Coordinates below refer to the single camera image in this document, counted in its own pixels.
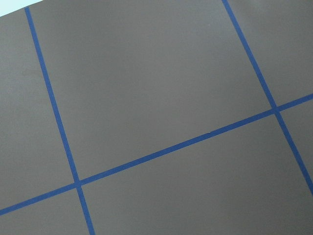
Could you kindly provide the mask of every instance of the gray tile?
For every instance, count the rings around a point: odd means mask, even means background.
[[[76,190],[2,215],[0,227],[6,235],[88,234]]]
[[[313,230],[312,196],[274,116],[83,188],[98,234]]]
[[[31,11],[81,178],[269,109],[219,0]]]
[[[0,18],[0,208],[72,183],[23,10]]]
[[[278,104],[313,93],[313,2],[230,0]]]
[[[282,112],[282,116],[298,151],[313,177],[313,101]]]

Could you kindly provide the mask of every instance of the gray surface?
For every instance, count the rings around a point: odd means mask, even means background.
[[[87,235],[76,190],[0,217],[3,235]]]
[[[229,0],[276,103],[313,92],[313,2]]]
[[[23,10],[0,18],[0,208],[72,183]]]
[[[313,177],[313,101],[285,110],[282,116]]]
[[[31,7],[81,178],[269,109],[222,3],[177,4]]]
[[[97,234],[313,231],[312,196],[274,116],[83,189]]]

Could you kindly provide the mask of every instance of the gray floor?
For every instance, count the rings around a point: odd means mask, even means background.
[[[313,2],[229,3],[277,105],[312,94]],[[30,10],[81,180],[271,109],[220,0]],[[4,213],[73,177],[24,10],[0,32],[0,234],[87,235],[75,189]],[[313,100],[281,114],[313,176]],[[311,192],[274,115],[82,188],[98,235],[313,231]]]

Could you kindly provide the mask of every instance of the blue grid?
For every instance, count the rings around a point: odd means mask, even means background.
[[[82,190],[82,185],[85,185],[85,184],[88,184],[88,183],[91,183],[91,182],[94,182],[96,180],[99,180],[99,179],[102,179],[102,178],[105,178],[107,176],[110,176],[110,175],[113,175],[113,174],[116,174],[120,171],[123,171],[125,169],[128,169],[128,168],[131,168],[131,167],[134,167],[136,165],[139,165],[141,163],[144,163],[144,162],[147,162],[147,161],[150,161],[152,159],[155,159],[155,158],[158,158],[158,157],[161,157],[163,155],[166,155],[168,153],[171,153],[171,152],[174,152],[176,150],[179,150],[179,149],[182,149],[182,148],[185,148],[187,146],[190,146],[190,145],[193,145],[195,143],[198,143],[198,142],[201,142],[203,140],[207,140],[209,138],[212,138],[214,136],[217,136],[217,135],[220,135],[222,133],[225,133],[225,132],[228,132],[228,131],[231,131],[233,129],[236,129],[236,128],[239,128],[241,126],[244,126],[244,125],[247,125],[249,123],[252,123],[252,122],[255,122],[255,121],[258,121],[260,119],[263,119],[263,118],[266,118],[268,116],[271,116],[271,115],[275,115],[283,133],[284,133],[284,136],[293,152],[293,155],[299,165],[299,168],[305,178],[305,181],[309,187],[309,190],[311,192],[311,194],[313,195],[313,182],[310,178],[310,175],[305,167],[305,164],[300,156],[300,153],[296,147],[296,145],[294,144],[293,140],[292,140],[292,137],[288,131],[288,128],[286,127],[286,124],[280,114],[281,111],[283,110],[286,110],[286,109],[289,109],[289,108],[292,108],[294,106],[297,106],[299,104],[302,104],[304,102],[307,102],[309,100],[312,100],[313,99],[313,94],[310,94],[310,95],[307,95],[307,96],[304,96],[302,98],[299,98],[299,99],[296,99],[294,101],[291,101],[291,102],[288,102],[286,104],[283,104],[283,105],[280,105],[280,106],[277,106],[276,103],[275,103],[275,100],[273,99],[273,96],[267,86],[267,83],[262,75],[262,72],[253,56],[253,53],[246,41],[246,38],[243,34],[243,32],[241,31],[241,28],[236,20],[236,17],[228,3],[227,0],[222,0],[223,4],[224,4],[224,7],[232,21],[232,24],[240,38],[240,41],[247,53],[247,56],[254,68],[254,71],[259,79],[259,82],[263,88],[263,91],[264,93],[266,94],[266,97],[268,99],[268,102],[270,103],[270,106],[271,106],[271,109],[270,110],[267,110],[265,112],[262,112],[262,113],[259,113],[259,114],[256,114],[256,115],[253,115],[251,117],[248,117],[248,118],[245,118],[241,121],[238,121],[238,122],[235,122],[233,124],[230,124],[230,125],[227,125],[225,127],[222,127],[222,128],[219,128],[217,130],[214,130],[210,133],[206,133],[204,135],[200,135],[200,136],[197,136],[197,137],[194,137],[190,140],[187,140],[187,141],[184,141],[184,142],[181,142],[181,143],[178,143],[176,145],[173,145],[171,147],[168,147],[168,148],[165,148],[163,150],[160,150],[158,152],[155,152],[155,153],[152,153],[152,154],[149,154],[147,156],[144,156],[142,158],[139,158],[139,159],[136,159],[134,161],[131,161],[131,162],[128,162],[128,163],[125,163],[125,164],[122,164],[120,166],[117,166],[117,167],[114,167],[110,170],[106,170],[104,172],[101,172],[101,173],[98,173],[96,175],[93,175],[93,176],[90,176],[90,177],[87,177],[85,179],[82,179],[80,180],[79,177],[78,177],[78,173],[77,173],[77,169],[76,169],[76,166],[75,166],[75,163],[74,163],[74,159],[72,157],[72,153],[71,153],[71,150],[70,150],[70,146],[68,144],[68,141],[67,141],[67,136],[66,136],[66,133],[65,133],[65,130],[64,130],[64,127],[63,127],[63,124],[62,124],[62,120],[61,120],[61,116],[60,116],[60,113],[59,113],[59,110],[58,110],[58,106],[57,106],[57,103],[56,103],[56,100],[55,100],[55,97],[54,97],[54,93],[53,93],[53,90],[52,90],[52,86],[51,86],[51,83],[50,83],[50,80],[49,80],[49,76],[48,76],[48,72],[47,72],[47,69],[46,69],[46,66],[45,66],[45,61],[44,61],[44,57],[42,55],[42,52],[41,52],[41,48],[40,48],[40,44],[39,44],[39,41],[38,41],[38,38],[37,38],[37,34],[36,34],[36,29],[35,29],[35,26],[34,26],[34,23],[33,23],[33,20],[32,20],[32,16],[31,16],[31,13],[30,13],[30,10],[28,7],[25,8],[25,13],[26,13],[26,16],[27,16],[27,20],[28,20],[28,24],[29,24],[29,28],[30,28],[30,31],[31,31],[31,34],[32,34],[32,38],[33,38],[33,41],[34,41],[34,45],[35,45],[35,49],[36,49],[36,52],[37,52],[37,56],[38,56],[38,59],[39,59],[39,63],[40,63],[40,66],[41,66],[41,69],[42,69],[42,73],[43,73],[43,76],[44,76],[44,80],[45,80],[45,84],[46,84],[46,88],[47,88],[47,91],[48,91],[48,95],[49,95],[49,98],[50,98],[50,102],[51,102],[51,105],[52,105],[52,109],[53,109],[53,112],[54,112],[54,115],[55,115],[55,119],[56,119],[56,122],[57,122],[57,125],[58,125],[58,129],[59,129],[59,132],[60,132],[60,135],[61,135],[61,139],[62,139],[62,142],[63,142],[63,146],[64,146],[64,149],[65,149],[65,152],[66,152],[66,155],[67,155],[67,160],[68,160],[68,163],[69,163],[69,166],[70,166],[70,169],[71,169],[71,173],[72,173],[72,176],[73,176],[73,179],[74,179],[74,183],[72,184],[69,184],[69,185],[66,185],[64,187],[61,187],[61,188],[58,188],[58,189],[55,189],[53,191],[50,191],[50,192],[47,192],[47,193],[44,193],[42,195],[39,195],[37,197],[34,197],[34,198],[31,198],[31,199],[28,199],[28,200],[25,200],[23,202],[20,202],[20,203],[17,203],[15,205],[12,205],[12,206],[9,206],[7,208],[4,208],[4,209],[1,209],[0,210],[0,215],[4,215],[4,214],[7,214],[7,213],[10,213],[10,212],[13,212],[13,211],[16,211],[18,209],[21,209],[23,207],[26,207],[26,206],[29,206],[29,205],[32,205],[34,203],[37,203],[37,202],[40,202],[42,200],[45,200],[47,198],[50,198],[50,197],[53,197],[53,196],[56,196],[56,195],[59,195],[61,193],[64,193],[64,192],[67,192],[67,191],[70,191],[72,189],[76,189],[77,190],[77,194],[79,196],[79,200],[80,200],[80,203],[81,203],[81,206],[82,206],[82,209],[83,209],[83,213],[84,213],[84,216],[85,216],[85,220],[86,220],[86,224],[87,224],[87,227],[88,227],[88,230],[89,230],[89,234],[90,235],[94,235],[95,234],[95,231],[94,231],[94,228],[93,228],[93,224],[92,224],[92,221],[91,221],[91,217],[90,217],[90,214],[89,214],[89,210],[88,210],[88,207],[87,207],[87,203],[86,203],[86,200],[85,200],[85,197],[84,197],[84,193],[83,193],[83,190]]]

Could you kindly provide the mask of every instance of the blue line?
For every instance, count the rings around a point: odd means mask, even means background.
[[[257,77],[258,77],[258,79],[259,79],[259,81],[261,83],[263,91],[266,94],[266,97],[268,98],[268,101],[269,101],[269,103],[270,103],[270,105],[271,105],[271,107],[272,107],[272,109],[274,111],[274,114],[275,114],[275,116],[277,118],[277,121],[278,121],[278,123],[279,123],[279,125],[280,125],[280,127],[281,127],[281,129],[282,129],[282,131],[283,131],[283,133],[285,135],[285,138],[286,138],[286,140],[287,140],[287,142],[288,142],[288,144],[289,144],[289,146],[290,146],[290,148],[291,148],[291,150],[293,152],[293,155],[294,155],[294,157],[295,157],[295,159],[296,159],[296,161],[297,161],[297,163],[298,163],[298,165],[299,165],[299,167],[301,169],[301,172],[302,172],[302,174],[303,174],[303,176],[305,178],[305,181],[308,184],[308,187],[309,187],[309,189],[311,191],[311,194],[313,195],[312,179],[310,178],[310,175],[309,175],[309,173],[308,173],[308,171],[307,171],[307,169],[306,169],[306,167],[304,165],[304,162],[303,162],[303,160],[302,160],[302,158],[300,156],[300,153],[299,153],[296,145],[294,144],[294,142],[292,140],[292,137],[291,137],[291,135],[290,135],[290,133],[289,133],[289,131],[287,129],[287,126],[285,125],[285,122],[284,122],[281,114],[279,113],[279,109],[276,106],[274,98],[273,98],[272,94],[270,93],[270,90],[269,90],[269,88],[268,88],[268,86],[266,84],[266,81],[265,81],[262,73],[261,73],[261,70],[260,70],[260,68],[259,68],[259,66],[258,66],[258,64],[257,64],[257,62],[256,62],[256,60],[255,60],[255,58],[254,58],[254,56],[252,54],[252,51],[251,51],[249,45],[248,45],[248,42],[246,41],[246,38],[245,38],[242,30],[240,29],[240,26],[239,26],[239,24],[238,24],[238,22],[236,20],[236,17],[234,15],[234,13],[233,13],[233,11],[232,11],[228,1],[227,0],[222,0],[222,2],[224,4],[224,6],[225,6],[225,9],[226,9],[226,11],[227,11],[227,13],[228,13],[228,15],[229,15],[233,25],[234,25],[234,28],[235,28],[235,30],[236,30],[239,38],[240,38],[240,41],[241,41],[241,43],[242,43],[242,45],[243,45],[243,47],[244,47],[244,49],[246,51],[246,54],[247,54],[247,56],[248,56],[248,58],[249,58],[249,60],[250,60],[250,62],[252,64],[252,66],[254,68],[254,71],[255,71],[255,73],[256,73],[256,75],[257,75]]]
[[[26,201],[17,203],[17,204],[15,204],[15,205],[12,205],[12,206],[10,206],[10,207],[7,207],[7,208],[4,208],[4,209],[0,210],[0,215],[4,215],[4,214],[7,214],[7,213],[16,211],[16,210],[21,209],[21,208],[23,208],[23,207],[32,205],[32,204],[37,203],[37,202],[40,202],[40,201],[43,201],[43,200],[45,200],[45,199],[47,199],[47,198],[50,198],[50,197],[59,195],[59,194],[61,194],[61,193],[67,192],[67,191],[69,191],[69,190],[72,190],[72,189],[74,189],[74,188],[75,188],[75,184],[70,184],[70,185],[66,185],[66,186],[64,186],[64,187],[58,188],[58,189],[56,189],[56,190],[47,192],[47,193],[45,193],[45,194],[42,194],[42,195],[40,195],[40,196],[33,197],[33,198],[28,199],[28,200],[26,200]]]
[[[44,61],[44,57],[43,57],[43,54],[42,54],[42,51],[41,51],[41,48],[40,48],[40,44],[39,44],[39,40],[38,40],[38,37],[37,37],[36,29],[35,29],[35,26],[34,26],[34,23],[33,23],[33,19],[32,19],[32,16],[31,16],[31,13],[30,13],[30,10],[29,10],[28,7],[25,8],[25,13],[26,13],[26,16],[27,16],[27,20],[28,20],[30,31],[31,31],[31,35],[33,37],[33,41],[34,41],[34,45],[35,45],[35,48],[36,48],[36,52],[37,52],[38,60],[39,60],[39,63],[40,63],[40,67],[41,67],[41,70],[43,72],[45,85],[46,85],[46,88],[47,88],[47,91],[48,91],[48,94],[49,94],[49,98],[50,98],[51,106],[52,106],[53,113],[54,113],[54,116],[55,116],[55,120],[56,120],[58,128],[59,128],[59,132],[60,132],[61,139],[62,139],[62,142],[63,142],[64,150],[65,150],[66,155],[67,155],[67,160],[68,160],[68,163],[69,163],[69,167],[70,167],[70,170],[72,172],[72,176],[73,176],[76,188],[77,188],[77,193],[78,193],[78,196],[79,196],[79,199],[80,199],[80,203],[82,205],[82,209],[83,209],[83,212],[84,212],[84,216],[85,216],[85,220],[86,220],[87,227],[88,227],[88,230],[89,230],[89,234],[90,235],[94,235],[95,232],[94,232],[94,228],[93,228],[93,225],[92,225],[92,222],[91,222],[91,217],[90,217],[90,214],[89,214],[89,210],[88,210],[88,207],[87,207],[87,204],[86,204],[86,200],[85,200],[84,194],[82,193],[82,188],[81,188],[80,180],[79,180],[79,177],[78,177],[77,169],[76,169],[76,166],[75,166],[75,163],[74,163],[72,152],[70,150],[70,147],[69,147],[69,144],[68,144],[68,141],[67,141],[67,136],[65,134],[64,126],[63,126],[62,120],[61,120],[61,115],[59,113],[57,102],[55,100],[54,93],[53,93],[53,90],[52,90],[52,86],[51,86],[51,83],[50,83],[49,75],[48,75],[48,72],[47,72],[47,69],[46,69],[46,66],[45,66],[45,61]]]
[[[297,100],[291,101],[291,102],[289,102],[289,103],[287,103],[287,104],[283,104],[283,105],[277,107],[277,109],[280,110],[280,111],[286,110],[286,109],[292,108],[292,107],[294,107],[294,106],[297,106],[297,105],[299,105],[299,104],[302,104],[302,103],[307,102],[307,101],[312,100],[312,99],[313,99],[313,94],[310,94],[310,95],[307,95],[307,96],[305,96],[305,97],[299,98],[299,99],[297,99]],[[251,123],[251,122],[260,120],[260,119],[262,119],[262,118],[266,118],[266,117],[272,115],[273,113],[274,113],[274,111],[272,111],[272,110],[265,111],[265,112],[263,112],[263,113],[260,113],[260,114],[251,116],[251,117],[246,118],[246,119],[244,119],[244,120],[235,122],[235,123],[233,123],[233,124],[231,124],[231,125],[222,127],[222,128],[217,129],[217,130],[215,130],[215,131],[212,131],[211,134],[213,133],[213,134],[215,134],[214,136],[217,136],[218,133],[222,134],[222,133],[225,133],[225,132],[227,132],[227,131],[231,131],[231,130],[233,130],[233,129],[235,129],[235,128],[238,128],[238,127],[240,127],[240,126],[243,126],[243,125],[245,125],[245,124],[248,124],[248,123]],[[193,140],[194,140],[194,139],[197,139],[197,138],[199,138],[198,140],[199,140],[199,142],[200,142],[200,141],[201,141],[201,138],[200,138],[200,137],[195,137],[195,138],[193,138]],[[82,185],[85,185],[85,184],[94,182],[94,181],[96,181],[96,180],[102,179],[102,178],[107,177],[107,176],[109,176],[109,175],[115,174],[115,173],[120,172],[120,171],[122,171],[122,170],[128,169],[128,168],[130,168],[130,167],[136,166],[136,165],[138,165],[138,164],[141,164],[141,163],[144,163],[144,162],[147,162],[147,161],[153,159],[153,158],[150,158],[150,159],[149,159],[148,156],[143,157],[143,158],[140,158],[140,159],[137,159],[137,160],[134,160],[134,161],[132,161],[132,162],[129,162],[129,163],[126,163],[126,164],[123,164],[123,165],[120,165],[120,166],[118,166],[118,167],[115,167],[115,168],[113,168],[113,169],[104,171],[104,172],[102,172],[102,173],[99,173],[99,174],[90,176],[90,177],[88,177],[88,178],[86,178],[86,179],[83,179],[83,180],[81,181],[81,184],[82,184]],[[15,205],[13,205],[13,206],[10,206],[10,207],[7,207],[7,208],[4,208],[4,209],[0,210],[0,215],[7,214],[7,213],[10,213],[10,212],[12,212],[12,211],[16,211],[16,210],[18,210],[18,209],[20,209],[20,208],[29,206],[29,205],[31,205],[31,204],[34,204],[34,203],[36,203],[36,202],[45,200],[45,199],[47,199],[47,198],[49,198],[49,197],[52,197],[52,196],[56,196],[56,195],[58,195],[58,194],[60,194],[60,193],[69,191],[69,190],[74,189],[74,188],[75,188],[75,184],[70,184],[70,185],[64,186],[64,187],[62,187],[62,188],[56,189],[56,190],[54,190],[54,191],[51,191],[51,192],[42,194],[42,195],[40,195],[40,196],[31,198],[31,199],[26,200],[26,201],[24,201],[24,202],[17,203],[17,204],[15,204]]]

